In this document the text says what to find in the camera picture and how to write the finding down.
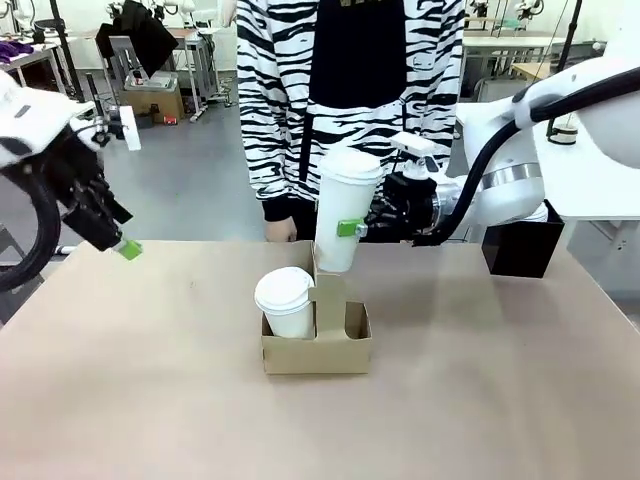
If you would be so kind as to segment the light wooden table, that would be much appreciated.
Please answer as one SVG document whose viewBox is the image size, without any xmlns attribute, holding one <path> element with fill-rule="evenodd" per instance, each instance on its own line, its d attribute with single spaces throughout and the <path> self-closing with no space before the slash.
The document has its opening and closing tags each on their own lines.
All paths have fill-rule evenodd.
<svg viewBox="0 0 640 480">
<path fill-rule="evenodd" d="M 550 75 L 550 67 L 549 62 L 512 63 L 510 71 L 523 76 L 528 81 L 538 81 Z"/>
</svg>

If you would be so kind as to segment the white paper cup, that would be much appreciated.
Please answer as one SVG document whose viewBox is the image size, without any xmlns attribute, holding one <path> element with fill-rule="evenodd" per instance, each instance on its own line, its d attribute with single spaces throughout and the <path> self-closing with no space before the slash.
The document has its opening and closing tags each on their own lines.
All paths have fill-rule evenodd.
<svg viewBox="0 0 640 480">
<path fill-rule="evenodd" d="M 314 240 L 319 269 L 344 273 L 351 268 L 357 230 L 364 224 L 381 174 L 380 168 L 354 176 L 322 170 Z"/>
<path fill-rule="evenodd" d="M 265 312 L 265 317 L 274 336 L 307 340 L 315 337 L 314 310 L 310 301 L 289 310 Z"/>
</svg>

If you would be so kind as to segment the brown cardboard cup carrier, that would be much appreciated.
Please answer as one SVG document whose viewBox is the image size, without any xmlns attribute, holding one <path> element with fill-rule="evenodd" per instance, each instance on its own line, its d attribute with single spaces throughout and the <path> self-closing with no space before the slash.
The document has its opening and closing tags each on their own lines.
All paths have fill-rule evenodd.
<svg viewBox="0 0 640 480">
<path fill-rule="evenodd" d="M 311 242 L 297 242 L 291 266 L 307 271 L 315 282 L 309 291 L 315 337 L 274 336 L 259 308 L 264 370 L 269 375 L 365 374 L 369 371 L 372 335 L 365 304 L 341 274 L 318 268 Z"/>
</svg>

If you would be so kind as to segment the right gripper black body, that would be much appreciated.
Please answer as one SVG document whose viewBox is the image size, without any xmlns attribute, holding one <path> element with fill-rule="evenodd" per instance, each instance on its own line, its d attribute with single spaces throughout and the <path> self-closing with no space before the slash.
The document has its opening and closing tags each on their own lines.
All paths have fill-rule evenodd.
<svg viewBox="0 0 640 480">
<path fill-rule="evenodd" d="M 389 174 L 383 183 L 380 227 L 390 235 L 423 235 L 433 229 L 437 183 L 402 173 Z"/>
</svg>

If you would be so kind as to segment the black tripod stand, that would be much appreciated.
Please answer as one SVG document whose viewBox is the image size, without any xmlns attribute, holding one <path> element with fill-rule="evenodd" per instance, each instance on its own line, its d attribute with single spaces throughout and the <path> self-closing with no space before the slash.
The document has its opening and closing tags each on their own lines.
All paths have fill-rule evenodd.
<svg viewBox="0 0 640 480">
<path fill-rule="evenodd" d="M 78 75 L 76 73 L 71 50 L 69 48 L 69 42 L 67 40 L 67 35 L 65 33 L 66 27 L 63 25 L 63 20 L 60 16 L 57 0 L 49 0 L 49 4 L 50 4 L 53 20 L 54 20 L 54 29 L 56 30 L 58 39 L 60 41 L 61 49 L 63 51 L 63 55 L 67 65 L 69 78 L 71 80 L 71 85 L 73 87 L 75 97 L 79 102 L 84 102 L 85 101 L 84 92 L 82 90 Z"/>
</svg>

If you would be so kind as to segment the black light stand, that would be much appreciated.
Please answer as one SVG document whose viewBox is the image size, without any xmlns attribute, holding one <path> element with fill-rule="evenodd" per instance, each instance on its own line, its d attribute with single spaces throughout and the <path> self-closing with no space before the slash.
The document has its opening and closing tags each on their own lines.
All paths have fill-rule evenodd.
<svg viewBox="0 0 640 480">
<path fill-rule="evenodd" d="M 573 43 L 574 37 L 575 37 L 575 33 L 577 31 L 578 28 L 578 23 L 579 23 L 579 17 L 580 17 L 580 13 L 582 10 L 582 5 L 583 5 L 583 0 L 576 0 L 575 1 L 575 6 L 574 6 L 574 10 L 571 16 L 571 20 L 569 22 L 568 25 L 568 30 L 567 30 L 567 35 L 566 35 L 566 39 L 564 42 L 564 46 L 563 46 L 563 50 L 562 53 L 564 55 L 567 55 L 570 47 Z"/>
</svg>

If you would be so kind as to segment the person's right hand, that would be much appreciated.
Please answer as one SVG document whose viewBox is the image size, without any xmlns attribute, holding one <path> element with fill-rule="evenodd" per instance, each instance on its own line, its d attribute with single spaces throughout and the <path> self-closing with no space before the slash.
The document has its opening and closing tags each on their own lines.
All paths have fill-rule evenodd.
<svg viewBox="0 0 640 480">
<path fill-rule="evenodd" d="M 265 238 L 268 242 L 294 242 L 297 240 L 297 228 L 292 217 L 265 223 Z"/>
</svg>

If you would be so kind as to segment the white plastic cup lid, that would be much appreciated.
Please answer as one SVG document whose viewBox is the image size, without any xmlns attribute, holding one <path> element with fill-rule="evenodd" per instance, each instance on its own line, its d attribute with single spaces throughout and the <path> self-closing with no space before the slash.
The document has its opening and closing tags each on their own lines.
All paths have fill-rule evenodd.
<svg viewBox="0 0 640 480">
<path fill-rule="evenodd" d="M 312 276 L 300 267 L 273 270 L 259 280 L 254 290 L 256 305 L 265 313 L 291 314 L 309 303 L 309 291 L 315 287 Z"/>
<path fill-rule="evenodd" d="M 377 185 L 384 175 L 378 157 L 353 148 L 329 151 L 319 163 L 321 175 L 345 184 Z"/>
</svg>

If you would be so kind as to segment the black and white tape roll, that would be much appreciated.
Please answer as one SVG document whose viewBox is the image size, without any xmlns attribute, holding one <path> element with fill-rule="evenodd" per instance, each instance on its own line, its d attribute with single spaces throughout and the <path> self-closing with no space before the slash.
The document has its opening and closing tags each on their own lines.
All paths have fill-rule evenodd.
<svg viewBox="0 0 640 480">
<path fill-rule="evenodd" d="M 571 115 L 556 118 L 548 122 L 547 141 L 555 145 L 575 145 L 578 136 L 578 127 Z"/>
</svg>

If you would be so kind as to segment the brown cardboard box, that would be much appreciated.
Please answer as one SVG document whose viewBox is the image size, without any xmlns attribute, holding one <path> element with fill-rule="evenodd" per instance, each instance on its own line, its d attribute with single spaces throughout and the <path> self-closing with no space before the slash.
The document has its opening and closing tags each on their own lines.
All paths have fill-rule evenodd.
<svg viewBox="0 0 640 480">
<path fill-rule="evenodd" d="M 136 115 L 149 114 L 155 124 L 178 123 L 185 118 L 178 76 L 173 72 L 157 71 L 147 78 L 133 71 L 124 81 L 119 99 Z"/>
</svg>

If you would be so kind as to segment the black open box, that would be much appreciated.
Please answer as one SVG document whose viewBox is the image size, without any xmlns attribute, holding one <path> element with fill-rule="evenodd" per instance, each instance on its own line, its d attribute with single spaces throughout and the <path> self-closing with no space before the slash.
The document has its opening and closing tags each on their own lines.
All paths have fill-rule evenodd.
<svg viewBox="0 0 640 480">
<path fill-rule="evenodd" d="M 548 200 L 529 217 L 491 226 L 485 231 L 482 253 L 492 275 L 544 277 L 565 223 Z"/>
</svg>

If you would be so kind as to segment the white side table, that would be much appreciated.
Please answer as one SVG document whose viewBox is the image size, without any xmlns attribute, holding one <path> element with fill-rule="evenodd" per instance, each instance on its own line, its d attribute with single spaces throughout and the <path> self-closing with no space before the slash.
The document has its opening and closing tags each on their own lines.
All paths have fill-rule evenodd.
<svg viewBox="0 0 640 480">
<path fill-rule="evenodd" d="M 584 128 L 569 146 L 547 141 L 547 125 L 532 129 L 546 199 L 568 220 L 640 220 L 640 170 L 614 162 Z"/>
</svg>

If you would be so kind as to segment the long white background table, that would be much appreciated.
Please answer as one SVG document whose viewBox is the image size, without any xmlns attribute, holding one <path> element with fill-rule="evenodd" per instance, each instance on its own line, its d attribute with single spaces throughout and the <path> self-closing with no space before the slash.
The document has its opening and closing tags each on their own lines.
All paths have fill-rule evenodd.
<svg viewBox="0 0 640 480">
<path fill-rule="evenodd" d="M 479 53 L 489 55 L 511 52 L 517 55 L 531 55 L 542 58 L 548 55 L 554 45 L 562 46 L 566 37 L 562 35 L 535 35 L 533 32 L 503 32 L 499 36 L 466 31 L 463 46 L 468 55 Z"/>
</svg>

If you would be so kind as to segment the black panel on stand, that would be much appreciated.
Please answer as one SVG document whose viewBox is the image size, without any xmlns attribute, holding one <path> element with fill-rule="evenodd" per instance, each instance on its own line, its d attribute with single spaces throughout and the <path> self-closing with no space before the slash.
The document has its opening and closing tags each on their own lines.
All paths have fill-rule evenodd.
<svg viewBox="0 0 640 480">
<path fill-rule="evenodd" d="M 125 0 L 122 10 L 111 24 L 103 23 L 95 36 L 103 58 L 114 56 L 110 37 L 127 36 L 146 74 L 159 71 L 178 47 L 174 36 L 155 19 L 150 11 L 135 0 Z"/>
</svg>

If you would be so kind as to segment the grey metal frame table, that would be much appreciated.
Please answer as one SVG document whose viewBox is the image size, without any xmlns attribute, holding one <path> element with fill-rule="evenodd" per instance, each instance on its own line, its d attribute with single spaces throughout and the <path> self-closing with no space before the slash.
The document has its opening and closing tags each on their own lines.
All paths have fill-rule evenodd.
<svg viewBox="0 0 640 480">
<path fill-rule="evenodd" d="M 229 79 L 220 79 L 211 29 L 191 29 L 183 43 L 194 105 L 194 113 L 189 121 L 195 123 L 210 104 L 222 103 L 225 107 L 233 105 L 231 86 Z"/>
</svg>

